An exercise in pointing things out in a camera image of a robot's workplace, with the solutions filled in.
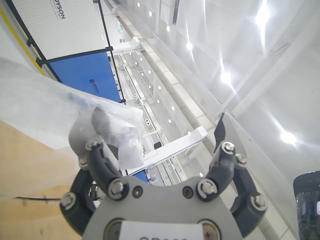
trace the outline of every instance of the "yellow floor stripe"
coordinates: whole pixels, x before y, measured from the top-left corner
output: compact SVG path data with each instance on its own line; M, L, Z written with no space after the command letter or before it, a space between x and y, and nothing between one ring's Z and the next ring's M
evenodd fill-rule
M4 11L2 10L2 8L0 7L0 13L2 18L4 19L5 23L7 24L8 28L10 29L11 33L14 35L15 39L17 40L17 42L19 43L19 45L22 47L23 51L27 54L27 56L29 57L29 59L32 61L33 65L38 69L38 71L43 75L46 76L46 74L42 71L42 69L39 67L39 65L36 63L36 61L33 59L32 55L30 54L30 52L28 51L28 49L26 48L25 44L22 42L22 40L20 39L20 37L18 36L17 32L15 31L15 29L13 28L13 26L11 25L9 19L7 18L7 16L5 15Z

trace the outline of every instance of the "white support column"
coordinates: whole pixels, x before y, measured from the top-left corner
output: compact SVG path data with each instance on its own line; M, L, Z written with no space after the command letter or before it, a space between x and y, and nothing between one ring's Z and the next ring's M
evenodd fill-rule
M164 162L170 157L199 144L207 138L207 135L208 133L203 126L197 127L192 131L190 135L180 137L179 139L146 154L144 157L144 165L136 169L127 169L128 175L133 175L148 167L155 166ZM121 172L124 176L127 175L124 170L122 170Z

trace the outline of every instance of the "black cable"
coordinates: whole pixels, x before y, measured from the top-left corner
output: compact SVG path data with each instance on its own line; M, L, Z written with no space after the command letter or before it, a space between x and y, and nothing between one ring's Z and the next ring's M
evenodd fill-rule
M19 200L29 200L29 201L60 201L61 198L30 198L30 197L15 197L15 199Z

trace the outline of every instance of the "black bracket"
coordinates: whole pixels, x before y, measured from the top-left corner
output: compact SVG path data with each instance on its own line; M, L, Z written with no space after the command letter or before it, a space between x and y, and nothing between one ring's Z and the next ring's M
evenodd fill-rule
M28 47L31 47L32 44L33 44L33 41L32 41L31 39L28 39L28 40L26 41L26 45L27 45Z

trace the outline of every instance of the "pegboard panel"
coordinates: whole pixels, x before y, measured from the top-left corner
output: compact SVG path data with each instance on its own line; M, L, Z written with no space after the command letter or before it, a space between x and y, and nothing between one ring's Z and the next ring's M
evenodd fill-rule
M12 0L46 59L105 48L92 0Z

